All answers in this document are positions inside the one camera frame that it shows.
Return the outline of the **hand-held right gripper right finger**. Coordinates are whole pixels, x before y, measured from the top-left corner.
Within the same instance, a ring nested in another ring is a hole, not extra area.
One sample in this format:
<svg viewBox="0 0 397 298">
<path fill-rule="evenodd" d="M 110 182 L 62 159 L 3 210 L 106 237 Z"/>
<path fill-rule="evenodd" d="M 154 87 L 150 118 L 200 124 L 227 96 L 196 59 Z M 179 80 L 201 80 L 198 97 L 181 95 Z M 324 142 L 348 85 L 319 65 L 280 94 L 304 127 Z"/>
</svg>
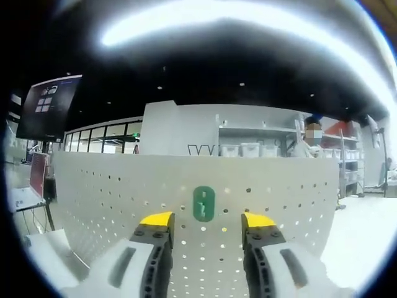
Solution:
<svg viewBox="0 0 397 298">
<path fill-rule="evenodd" d="M 243 265 L 250 297 L 354 297 L 327 275 L 324 263 L 304 246 L 286 241 L 276 223 L 241 215 Z"/>
</svg>

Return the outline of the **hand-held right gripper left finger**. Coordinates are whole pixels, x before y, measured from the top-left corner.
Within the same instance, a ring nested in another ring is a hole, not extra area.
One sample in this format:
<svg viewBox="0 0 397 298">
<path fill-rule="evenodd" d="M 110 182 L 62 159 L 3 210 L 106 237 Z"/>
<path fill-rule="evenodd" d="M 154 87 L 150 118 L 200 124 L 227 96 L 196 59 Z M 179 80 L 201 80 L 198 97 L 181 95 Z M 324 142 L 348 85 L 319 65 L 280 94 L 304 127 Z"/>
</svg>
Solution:
<svg viewBox="0 0 397 298">
<path fill-rule="evenodd" d="M 63 297 L 166 297 L 175 214 L 151 214 L 130 239 L 121 239 L 92 264 L 87 278 L 61 290 Z"/>
</svg>

